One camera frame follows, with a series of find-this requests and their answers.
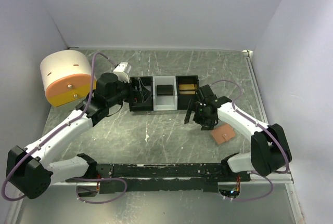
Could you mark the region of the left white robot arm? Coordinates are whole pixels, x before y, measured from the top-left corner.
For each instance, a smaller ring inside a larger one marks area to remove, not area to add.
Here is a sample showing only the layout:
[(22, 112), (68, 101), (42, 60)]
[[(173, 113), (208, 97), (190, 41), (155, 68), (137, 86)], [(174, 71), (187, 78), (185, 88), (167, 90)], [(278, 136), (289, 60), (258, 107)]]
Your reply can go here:
[(53, 159), (77, 136), (110, 116), (113, 106), (127, 102), (130, 106), (152, 104), (153, 78), (130, 77), (121, 80), (115, 73), (104, 73), (87, 97), (57, 127), (25, 148), (13, 147), (7, 157), (6, 179), (2, 197), (10, 201), (5, 189), (11, 183), (23, 196), (39, 197), (46, 189), (67, 179), (100, 181), (96, 161), (86, 154), (60, 162)]

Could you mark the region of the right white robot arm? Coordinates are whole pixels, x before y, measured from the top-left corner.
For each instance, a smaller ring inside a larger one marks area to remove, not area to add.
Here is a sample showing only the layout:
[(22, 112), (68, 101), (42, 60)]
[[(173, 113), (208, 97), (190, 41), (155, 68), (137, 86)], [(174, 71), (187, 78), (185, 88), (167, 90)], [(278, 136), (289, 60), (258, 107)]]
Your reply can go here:
[(209, 85), (201, 86), (190, 101), (184, 123), (193, 121), (202, 130), (213, 130), (222, 121), (250, 141), (250, 152), (226, 157), (221, 176), (226, 181), (234, 180), (239, 172), (256, 172), (261, 176), (271, 173), (287, 173), (292, 160), (285, 132), (279, 124), (269, 125), (241, 110), (225, 96), (217, 97)]

